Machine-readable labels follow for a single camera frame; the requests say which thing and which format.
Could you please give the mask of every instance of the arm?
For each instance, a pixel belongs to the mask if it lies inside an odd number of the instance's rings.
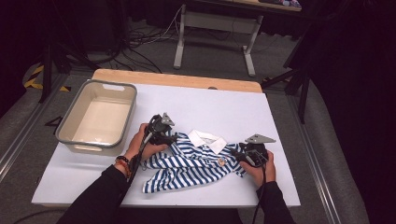
[[[254,183],[259,188],[256,193],[260,197],[262,190],[262,200],[260,206],[264,212],[264,223],[295,223],[288,207],[283,200],[283,194],[276,183],[276,168],[274,164],[274,154],[268,151],[268,162],[265,164],[265,183],[262,168],[254,168],[245,162],[241,166],[253,176]]]
[[[129,161],[138,153],[146,126],[147,124],[140,126],[124,155]],[[166,147],[167,145],[148,144],[143,151],[142,160]],[[58,223],[110,223],[118,209],[120,196],[127,189],[125,168],[121,164],[110,165],[76,198]]]

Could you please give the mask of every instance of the black sleeve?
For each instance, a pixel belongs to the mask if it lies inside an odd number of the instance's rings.
[[[262,200],[260,206],[264,212],[264,224],[289,224],[295,223],[288,207],[283,200],[283,194],[275,181],[268,182],[259,188],[256,193],[260,197],[262,189]]]
[[[58,223],[110,223],[127,189],[125,175],[111,165],[76,198]]]

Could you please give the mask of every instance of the hand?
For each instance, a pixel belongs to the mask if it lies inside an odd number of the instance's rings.
[[[265,183],[276,181],[276,168],[274,164],[274,154],[267,150],[268,161],[265,163]],[[253,177],[254,183],[259,188],[262,186],[262,181],[264,180],[264,175],[262,173],[261,167],[252,167],[244,161],[239,162],[239,164]]]
[[[128,150],[125,153],[125,157],[130,161],[134,155],[139,152],[140,145],[142,144],[143,137],[145,135],[147,123],[142,123],[140,125],[139,131],[134,135],[134,138],[131,140],[129,144]],[[168,147],[168,145],[152,145],[151,143],[147,143],[145,149],[143,150],[142,161],[147,160],[153,154],[163,151]]]

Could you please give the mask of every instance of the striped shirt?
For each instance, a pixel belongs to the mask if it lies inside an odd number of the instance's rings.
[[[241,177],[246,172],[231,155],[231,149],[242,152],[238,144],[226,144],[216,154],[207,144],[195,147],[186,134],[179,133],[170,149],[172,156],[159,152],[144,162],[146,167],[159,171],[144,184],[143,192],[203,185],[220,180],[232,172]]]

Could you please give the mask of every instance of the plastic container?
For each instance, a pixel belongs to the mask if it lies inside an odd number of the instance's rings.
[[[73,152],[120,155],[136,95],[131,84],[88,80],[70,105],[56,137]]]

